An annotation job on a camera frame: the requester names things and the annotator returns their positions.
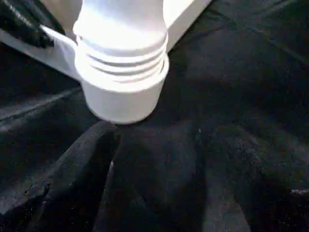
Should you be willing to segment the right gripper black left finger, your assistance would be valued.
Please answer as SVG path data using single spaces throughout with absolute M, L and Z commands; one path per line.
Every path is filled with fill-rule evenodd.
M 120 140 L 113 124 L 90 127 L 45 173 L 1 196 L 1 231 L 92 231 Z

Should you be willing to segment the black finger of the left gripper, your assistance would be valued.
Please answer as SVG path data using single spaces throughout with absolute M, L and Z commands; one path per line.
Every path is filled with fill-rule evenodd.
M 41 1 L 0 1 L 0 28 L 2 30 L 34 47 L 53 47 L 53 39 L 44 32 L 41 25 L 65 35 L 59 21 Z

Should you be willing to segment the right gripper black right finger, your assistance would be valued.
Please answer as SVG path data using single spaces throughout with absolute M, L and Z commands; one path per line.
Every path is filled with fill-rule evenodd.
M 223 125 L 205 136 L 253 232 L 309 229 L 309 164 L 243 127 Z

